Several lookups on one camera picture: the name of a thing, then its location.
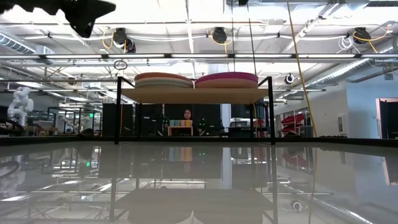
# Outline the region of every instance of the ceiling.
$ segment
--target ceiling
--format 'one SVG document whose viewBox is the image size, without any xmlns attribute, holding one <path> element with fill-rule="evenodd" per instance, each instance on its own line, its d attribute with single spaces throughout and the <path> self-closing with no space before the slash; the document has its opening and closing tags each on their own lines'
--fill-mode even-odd
<svg viewBox="0 0 398 224">
<path fill-rule="evenodd" d="M 74 33 L 62 11 L 58 11 L 56 16 L 50 16 L 41 9 L 35 9 L 30 13 L 19 6 L 0 16 L 0 32 L 6 31 L 21 41 L 46 46 L 55 54 L 122 53 L 123 50 L 115 46 L 107 49 L 103 45 L 103 42 L 107 46 L 111 45 L 111 34 L 117 27 L 126 28 L 126 34 L 134 41 L 137 53 L 143 54 L 223 54 L 225 52 L 293 54 L 295 52 L 291 45 L 292 31 L 286 3 L 251 1 L 249 12 L 246 7 L 233 7 L 232 12 L 231 6 L 225 5 L 224 0 L 174 0 L 172 4 L 167 0 L 147 0 L 139 3 L 128 0 L 109 2 L 116 4 L 116 10 L 97 19 L 89 39 L 82 39 Z M 302 4 L 292 1 L 290 9 L 295 34 L 307 28 L 306 32 L 296 40 L 298 52 L 343 54 L 371 50 L 369 44 L 353 44 L 342 50 L 341 42 L 344 36 L 348 32 L 352 34 L 355 27 L 365 27 L 372 37 L 383 36 L 388 28 L 389 32 L 385 38 L 373 42 L 376 48 L 378 44 L 393 37 L 398 32 L 398 25 L 395 23 L 396 8 L 366 7 L 366 4 L 366 1 L 358 1 L 336 4 L 330 8 L 331 5 L 322 2 Z M 325 14 L 323 9 L 330 10 Z M 319 14 L 323 14 L 323 19 L 317 19 Z M 216 45 L 209 37 L 215 27 L 224 27 L 230 39 L 234 30 L 233 44 L 228 44 L 226 48 L 223 45 Z M 0 46 L 0 54 L 18 54 L 18 52 Z M 133 78 L 143 72 L 170 72 L 197 78 L 208 74 L 209 71 L 209 63 L 206 61 L 170 64 L 165 60 L 161 62 L 151 60 L 151 63 L 156 63 L 157 66 L 147 66 L 145 60 L 141 62 L 136 66 L 129 66 L 123 75 Z M 43 64 L 31 61 L 24 63 L 35 66 L 27 67 L 29 71 L 40 76 L 44 75 Z M 309 80 L 333 65 L 333 63 L 301 63 L 304 79 Z M 54 73 L 52 78 L 100 79 L 106 76 L 110 78 L 110 74 L 112 77 L 116 74 L 116 72 L 109 73 L 108 67 L 105 66 L 66 67 L 57 71 L 59 67 L 49 66 L 48 71 Z M 252 62 L 237 62 L 235 65 L 230 62 L 228 68 L 254 73 Z M 298 66 L 293 62 L 258 62 L 256 72 L 260 77 L 278 77 L 274 79 L 275 88 L 284 86 L 283 78 L 286 74 L 299 74 Z M 103 86 L 115 87 L 112 83 L 104 83 Z"/>
</svg>

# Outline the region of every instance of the glossy floor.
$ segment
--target glossy floor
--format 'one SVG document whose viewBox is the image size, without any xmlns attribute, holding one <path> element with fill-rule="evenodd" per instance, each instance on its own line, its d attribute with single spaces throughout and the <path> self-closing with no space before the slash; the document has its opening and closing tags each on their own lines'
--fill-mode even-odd
<svg viewBox="0 0 398 224">
<path fill-rule="evenodd" d="M 271 223 L 277 208 L 279 223 L 308 223 L 314 173 L 312 223 L 398 220 L 394 153 L 372 154 L 377 149 L 367 146 L 278 144 L 275 189 L 270 151 L 268 145 L 243 142 L 0 147 L 5 152 L 0 221 Z"/>
</svg>

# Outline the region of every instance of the ductwork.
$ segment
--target ductwork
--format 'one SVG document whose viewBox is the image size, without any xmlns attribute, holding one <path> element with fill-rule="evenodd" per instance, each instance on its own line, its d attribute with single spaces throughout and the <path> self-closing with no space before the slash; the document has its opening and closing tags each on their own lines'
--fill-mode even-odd
<svg viewBox="0 0 398 224">
<path fill-rule="evenodd" d="M 36 54 L 36 55 L 47 55 L 54 54 L 54 51 L 49 49 L 46 46 L 31 44 L 25 40 L 20 39 L 19 37 L 12 35 L 5 30 L 0 30 L 0 45 L 8 47 L 16 52 L 22 54 Z M 39 63 L 45 63 L 47 65 L 53 63 L 52 60 L 48 59 L 39 59 L 36 60 Z"/>
<path fill-rule="evenodd" d="M 398 37 L 393 37 L 392 39 L 377 45 L 376 48 L 379 54 L 396 54 L 398 53 Z M 368 50 L 365 53 L 373 54 L 374 52 L 373 50 Z M 371 63 L 373 62 L 373 59 L 364 58 L 351 63 L 337 65 L 308 81 L 307 88 L 318 84 L 326 85 L 329 83 L 337 83 L 355 75 L 358 70 L 368 69 L 371 67 Z"/>
</svg>

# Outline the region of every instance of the desk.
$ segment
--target desk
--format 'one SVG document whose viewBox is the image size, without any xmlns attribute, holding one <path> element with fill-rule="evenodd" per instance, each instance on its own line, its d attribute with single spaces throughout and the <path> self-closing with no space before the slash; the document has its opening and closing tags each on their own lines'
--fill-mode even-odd
<svg viewBox="0 0 398 224">
<path fill-rule="evenodd" d="M 190 128 L 191 129 L 191 136 L 193 136 L 193 127 L 192 126 L 170 126 L 167 131 L 167 135 L 172 135 L 172 128 Z"/>
</svg>

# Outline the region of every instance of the table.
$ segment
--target table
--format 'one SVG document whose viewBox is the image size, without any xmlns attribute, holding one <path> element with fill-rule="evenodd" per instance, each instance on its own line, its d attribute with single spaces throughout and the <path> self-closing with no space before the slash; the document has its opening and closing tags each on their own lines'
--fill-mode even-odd
<svg viewBox="0 0 398 224">
<path fill-rule="evenodd" d="M 172 129 L 173 128 L 190 128 L 191 129 L 191 136 L 193 136 L 193 127 L 192 126 L 169 126 L 167 130 L 167 135 L 171 136 L 172 135 Z"/>
</svg>

